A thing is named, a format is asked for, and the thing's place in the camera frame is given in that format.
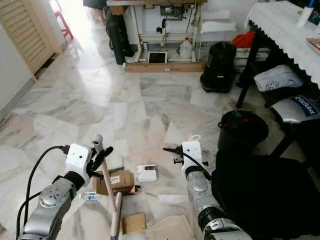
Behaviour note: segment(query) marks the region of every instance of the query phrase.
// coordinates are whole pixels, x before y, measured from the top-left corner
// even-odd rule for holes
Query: chair
[[[56,18],[59,17],[59,18],[61,19],[61,21],[62,21],[62,23],[63,23],[63,25],[64,25],[64,27],[65,27],[65,29],[62,29],[62,30],[61,30],[61,31],[63,32],[64,38],[66,38],[67,35],[70,35],[71,39],[73,39],[74,36],[72,35],[72,33],[71,33],[71,31],[70,31],[70,28],[68,27],[68,24],[66,23],[65,18],[64,18],[64,16],[62,15],[62,13],[61,13],[60,11],[56,11],[56,12],[54,13],[54,15],[55,15]]]
[[[254,240],[320,234],[320,193],[296,160],[219,151],[212,193]]]

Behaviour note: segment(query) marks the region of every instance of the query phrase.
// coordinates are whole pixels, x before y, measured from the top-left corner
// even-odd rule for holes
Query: black vacuum cleaner
[[[211,46],[209,56],[200,77],[202,88],[207,92],[228,93],[236,73],[234,60],[237,48],[225,41]]]

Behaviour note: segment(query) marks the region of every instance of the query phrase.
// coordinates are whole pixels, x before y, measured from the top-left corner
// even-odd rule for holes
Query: plastic bottle
[[[303,12],[302,12],[301,16],[299,17],[299,20],[296,23],[296,25],[298,27],[304,27],[306,25],[306,23],[308,22],[308,19],[310,18],[313,11],[314,11],[314,8],[312,6],[306,6],[303,9]]]
[[[185,40],[180,45],[180,57],[182,59],[190,59],[192,51],[192,44],[189,42],[189,38],[186,37]]]
[[[80,197],[86,201],[95,201],[98,200],[97,193],[95,191],[85,191],[80,194]]]

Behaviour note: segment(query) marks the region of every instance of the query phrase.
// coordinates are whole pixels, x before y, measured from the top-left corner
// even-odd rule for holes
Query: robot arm
[[[73,143],[66,157],[65,176],[58,176],[52,185],[39,195],[38,205],[24,225],[18,240],[55,240],[61,229],[62,219],[70,209],[77,191],[89,184],[90,178],[100,177],[94,172],[113,148],[103,149],[102,137],[94,141],[95,148]]]
[[[197,217],[198,226],[204,240],[252,240],[251,237],[228,219],[211,190],[211,182],[206,177],[198,141],[183,142],[181,147],[165,151],[179,154],[182,159],[182,173],[187,180],[188,198]]]

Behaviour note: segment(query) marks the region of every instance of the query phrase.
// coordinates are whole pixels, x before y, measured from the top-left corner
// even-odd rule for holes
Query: black bucket
[[[266,122],[250,111],[227,112],[218,126],[218,149],[233,153],[251,153],[269,134]]]

